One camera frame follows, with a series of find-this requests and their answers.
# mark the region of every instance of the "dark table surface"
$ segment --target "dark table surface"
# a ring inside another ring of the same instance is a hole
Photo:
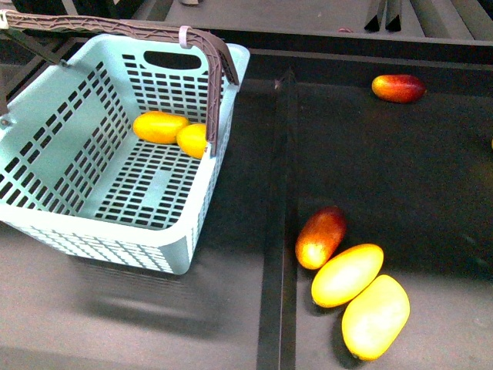
[[[250,71],[259,71],[260,59],[252,60]],[[300,69],[303,61],[294,60]],[[341,341],[344,307],[316,308],[314,274],[298,268],[287,347],[303,370],[490,369],[491,67],[415,63],[410,70],[422,73],[429,92],[395,105],[351,75],[407,68],[386,63],[341,61],[346,77],[335,76],[338,83],[297,85],[297,99],[288,101],[297,104],[290,155],[297,158],[300,224],[287,227],[298,228],[319,207],[342,207],[349,229],[340,251],[382,246],[382,272],[411,300],[409,322],[381,359],[356,362]],[[467,80],[475,73],[484,81]],[[342,83],[348,76],[358,84]],[[236,98],[230,145],[182,277],[66,257],[0,224],[2,369],[258,368],[260,322],[271,309],[261,306],[264,257],[277,247],[264,244],[279,101],[273,78],[254,77],[247,74]],[[444,84],[459,88],[444,93]]]

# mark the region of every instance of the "red mango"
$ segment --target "red mango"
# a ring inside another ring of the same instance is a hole
[[[412,103],[426,92],[426,86],[411,75],[382,75],[371,83],[371,89],[382,100],[393,103]]]

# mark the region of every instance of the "yellow mango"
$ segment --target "yellow mango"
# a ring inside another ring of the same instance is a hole
[[[360,244],[330,259],[315,275],[311,295],[324,308],[349,302],[378,275],[384,252],[376,244]]]
[[[377,277],[344,312],[342,335],[347,349],[361,360],[376,360],[406,325],[410,311],[401,285],[388,275]]]
[[[176,135],[189,125],[186,117],[151,111],[141,114],[133,122],[133,132],[142,140],[155,144],[174,144]]]
[[[198,160],[202,159],[207,147],[205,123],[192,123],[184,127],[176,135],[176,142],[189,156]]]

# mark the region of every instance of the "dark gray surface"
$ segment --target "dark gray surface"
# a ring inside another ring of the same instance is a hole
[[[88,264],[0,224],[0,368],[256,368],[274,101],[243,85],[181,277]]]
[[[364,26],[369,4],[370,0],[206,0],[186,7],[174,1],[166,24],[299,34],[326,34],[345,27],[367,33]],[[402,1],[402,13],[402,31],[386,31],[383,20],[379,33],[424,37],[409,0]]]
[[[338,252],[380,245],[411,316],[386,354],[357,362],[341,337],[344,306],[316,308],[314,273],[299,268],[297,368],[493,368],[492,103],[428,93],[398,105],[369,89],[300,87],[300,222],[340,206]]]

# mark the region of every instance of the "light blue basket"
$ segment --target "light blue basket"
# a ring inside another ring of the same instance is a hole
[[[250,57],[228,44],[239,81]],[[150,64],[146,52],[200,58]],[[228,143],[240,86],[223,78],[216,156],[138,140],[149,110],[205,122],[208,65],[197,48],[99,35],[50,66],[9,105],[0,130],[0,220],[66,254],[183,274]]]

